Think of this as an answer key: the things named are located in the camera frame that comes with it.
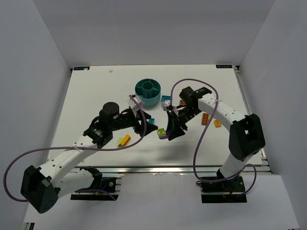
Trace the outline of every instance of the cable tie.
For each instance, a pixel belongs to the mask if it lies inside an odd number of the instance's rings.
[[[214,104],[216,103],[216,102],[222,102],[223,100],[217,100],[216,98],[214,99]]]
[[[75,147],[75,148],[74,148],[75,150],[77,150],[78,152],[80,152],[80,149],[78,149],[77,144],[74,144],[73,146]]]

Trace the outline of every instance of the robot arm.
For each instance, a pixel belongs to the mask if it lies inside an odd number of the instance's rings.
[[[47,212],[59,198],[76,190],[102,188],[102,174],[91,166],[81,168],[77,173],[68,173],[84,159],[96,153],[97,148],[106,145],[113,138],[113,131],[133,127],[134,132],[143,135],[144,120],[141,112],[131,99],[128,103],[130,107],[121,114],[116,103],[106,103],[99,116],[94,118],[89,128],[74,143],[78,148],[65,150],[38,168],[31,165],[24,171],[21,194],[39,213]],[[149,114],[144,111],[143,113],[146,120],[151,118]],[[157,129],[157,126],[146,121],[145,135]]]
[[[184,135],[183,130],[188,129],[186,123],[201,111],[211,115],[216,103],[215,96],[205,87],[196,91],[191,87],[184,88],[179,96],[186,103],[183,109],[177,111],[167,102],[162,105],[167,110],[169,140]],[[217,173],[217,178],[222,179],[241,171],[246,162],[265,146],[265,140],[260,119],[255,114],[244,115],[219,102],[214,118],[229,131],[230,154]]]

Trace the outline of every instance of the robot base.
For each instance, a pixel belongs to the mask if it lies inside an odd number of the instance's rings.
[[[216,177],[202,177],[204,180],[216,180]],[[245,191],[241,176],[232,180],[227,187],[220,184],[201,183],[201,202],[205,203],[246,203],[246,195],[238,195]]]
[[[101,185],[99,188],[88,188],[88,189],[103,189],[104,191],[111,193],[111,195],[117,200],[118,195],[114,194],[118,191],[116,191],[116,177],[102,177],[101,179]],[[109,197],[107,194],[103,193],[87,193],[87,192],[75,192],[71,194],[71,200],[110,200],[114,201],[111,197]]]

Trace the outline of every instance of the teal bowl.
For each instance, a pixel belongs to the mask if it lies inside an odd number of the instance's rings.
[[[143,79],[135,85],[135,93],[144,102],[144,106],[158,104],[161,96],[161,86],[153,79]]]

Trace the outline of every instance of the white wall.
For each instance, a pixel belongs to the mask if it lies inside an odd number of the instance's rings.
[[[280,173],[301,229],[307,229],[307,2],[278,0],[241,66],[266,154]]]
[[[32,0],[7,0],[0,7],[0,177],[21,153],[49,146],[69,82],[69,69]],[[13,166],[9,190],[20,194],[23,171],[42,162],[34,153]],[[0,225],[20,228],[25,203],[0,189]]]
[[[70,67],[241,64],[275,0],[34,0]]]

